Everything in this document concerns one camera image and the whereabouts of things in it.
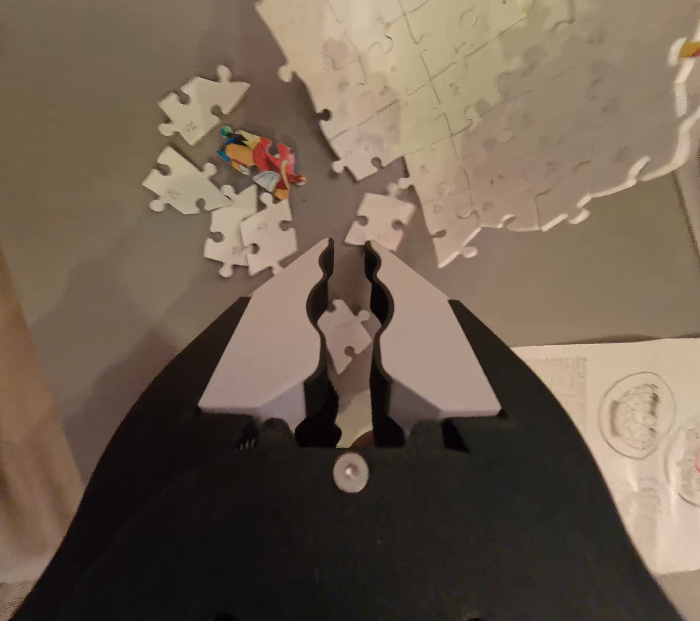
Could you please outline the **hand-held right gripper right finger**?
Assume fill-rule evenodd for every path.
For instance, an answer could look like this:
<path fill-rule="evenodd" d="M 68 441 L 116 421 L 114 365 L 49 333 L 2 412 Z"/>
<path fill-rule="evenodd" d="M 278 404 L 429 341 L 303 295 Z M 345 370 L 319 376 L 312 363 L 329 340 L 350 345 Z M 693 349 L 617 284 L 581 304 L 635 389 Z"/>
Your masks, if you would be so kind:
<path fill-rule="evenodd" d="M 370 399 L 376 447 L 402 447 L 419 422 L 501 411 L 450 299 L 376 241 L 364 246 L 370 309 L 380 322 Z"/>

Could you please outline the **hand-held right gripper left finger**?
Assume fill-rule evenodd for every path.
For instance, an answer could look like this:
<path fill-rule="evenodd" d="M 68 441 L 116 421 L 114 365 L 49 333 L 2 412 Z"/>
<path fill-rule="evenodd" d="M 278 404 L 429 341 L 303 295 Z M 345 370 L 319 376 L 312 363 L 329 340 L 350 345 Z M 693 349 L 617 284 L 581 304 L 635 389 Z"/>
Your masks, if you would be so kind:
<path fill-rule="evenodd" d="M 338 396 L 319 319 L 335 245 L 321 240 L 248 298 L 199 399 L 202 412 L 283 421 L 302 447 L 336 447 Z"/>

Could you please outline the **white puzzle piece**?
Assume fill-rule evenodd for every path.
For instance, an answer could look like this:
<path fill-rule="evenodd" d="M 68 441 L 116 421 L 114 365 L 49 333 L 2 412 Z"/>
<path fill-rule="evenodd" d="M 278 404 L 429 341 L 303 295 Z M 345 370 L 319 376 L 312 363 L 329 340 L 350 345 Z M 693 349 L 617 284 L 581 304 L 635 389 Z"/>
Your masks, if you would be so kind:
<path fill-rule="evenodd" d="M 365 193 L 344 243 L 360 247 L 374 241 L 396 252 L 403 240 L 405 227 L 416 212 L 414 204 L 400 198 L 407 183 L 407 179 L 399 179 L 390 183 L 384 194 Z"/>
<path fill-rule="evenodd" d="M 259 200 L 263 208 L 240 225 L 243 245 L 254 247 L 246 254 L 249 275 L 255 276 L 267 269 L 277 275 L 282 271 L 282 260 L 298 249 L 296 231 L 291 227 L 293 214 L 287 199 L 279 200 L 264 192 Z"/>
<path fill-rule="evenodd" d="M 142 186 L 153 193 L 149 203 L 153 212 L 161 213 L 170 206 L 180 214 L 195 215 L 201 209 L 214 211 L 232 206 L 229 197 L 213 182 L 217 167 L 207 162 L 199 169 L 171 145 L 167 145 Z"/>
<path fill-rule="evenodd" d="M 226 184 L 220 188 L 229 205 L 211 212 L 209 231 L 218 235 L 218 238 L 206 239 L 203 255 L 206 259 L 219 263 L 218 274 L 223 278 L 230 278 L 235 266 L 249 266 L 247 255 L 251 247 L 243 243 L 241 223 L 258 211 L 257 190 L 256 185 L 249 186 L 240 193 L 236 193 L 231 185 Z"/>
<path fill-rule="evenodd" d="M 328 370 L 338 377 L 371 347 L 379 321 L 369 309 L 353 310 L 344 300 L 334 298 L 317 326 Z"/>
<path fill-rule="evenodd" d="M 250 84 L 236 81 L 225 65 L 216 67 L 215 80 L 200 76 L 192 77 L 183 84 L 180 92 L 170 92 L 158 106 L 167 117 L 158 125 L 158 132 L 166 137 L 179 135 L 188 145 L 197 145 L 212 131 L 221 119 L 214 113 L 219 109 L 228 115 L 249 91 Z"/>

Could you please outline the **partly built puzzle ball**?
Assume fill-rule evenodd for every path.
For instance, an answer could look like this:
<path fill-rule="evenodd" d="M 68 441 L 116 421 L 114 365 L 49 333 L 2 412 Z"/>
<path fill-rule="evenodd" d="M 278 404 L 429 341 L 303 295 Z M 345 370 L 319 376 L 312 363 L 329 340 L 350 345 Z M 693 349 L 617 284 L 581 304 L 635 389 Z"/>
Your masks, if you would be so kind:
<path fill-rule="evenodd" d="M 699 0 L 253 1 L 334 172 L 404 160 L 439 267 L 698 151 Z"/>

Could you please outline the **colourful printed puzzle piece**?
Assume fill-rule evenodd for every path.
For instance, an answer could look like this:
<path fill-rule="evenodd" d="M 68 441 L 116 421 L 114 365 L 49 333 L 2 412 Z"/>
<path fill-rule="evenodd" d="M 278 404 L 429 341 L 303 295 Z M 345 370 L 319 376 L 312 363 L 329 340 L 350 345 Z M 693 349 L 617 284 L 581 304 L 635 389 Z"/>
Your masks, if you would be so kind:
<path fill-rule="evenodd" d="M 221 135 L 220 158 L 274 198 L 285 200 L 293 186 L 306 184 L 306 176 L 295 170 L 295 152 L 288 146 L 278 144 L 272 152 L 271 140 L 230 126 L 224 126 Z"/>

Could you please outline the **white instruction sheet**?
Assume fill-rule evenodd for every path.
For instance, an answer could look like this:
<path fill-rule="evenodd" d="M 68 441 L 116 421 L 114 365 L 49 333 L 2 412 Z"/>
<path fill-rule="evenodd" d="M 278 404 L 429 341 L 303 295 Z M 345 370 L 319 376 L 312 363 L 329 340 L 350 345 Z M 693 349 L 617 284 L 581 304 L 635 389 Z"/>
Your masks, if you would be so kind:
<path fill-rule="evenodd" d="M 699 507 L 678 496 L 666 471 L 669 445 L 678 430 L 699 425 L 699 339 L 527 346 L 514 351 L 582 433 L 646 566 L 659 575 L 699 570 Z M 642 461 L 612 451 L 597 425 L 602 395 L 617 380 L 636 372 L 661 375 L 676 399 L 670 433 Z"/>

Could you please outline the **clear plastic disc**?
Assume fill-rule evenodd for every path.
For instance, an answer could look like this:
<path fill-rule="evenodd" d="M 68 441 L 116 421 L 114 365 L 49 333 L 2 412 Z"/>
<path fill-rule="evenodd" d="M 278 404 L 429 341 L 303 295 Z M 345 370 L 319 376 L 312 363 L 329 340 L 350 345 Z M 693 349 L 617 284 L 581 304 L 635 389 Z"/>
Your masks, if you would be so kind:
<path fill-rule="evenodd" d="M 607 446 L 621 457 L 642 461 L 657 451 L 676 420 L 676 399 L 655 372 L 617 380 L 602 395 L 597 425 Z"/>
<path fill-rule="evenodd" d="M 666 461 L 669 484 L 684 501 L 699 507 L 699 425 L 678 430 L 669 445 Z"/>

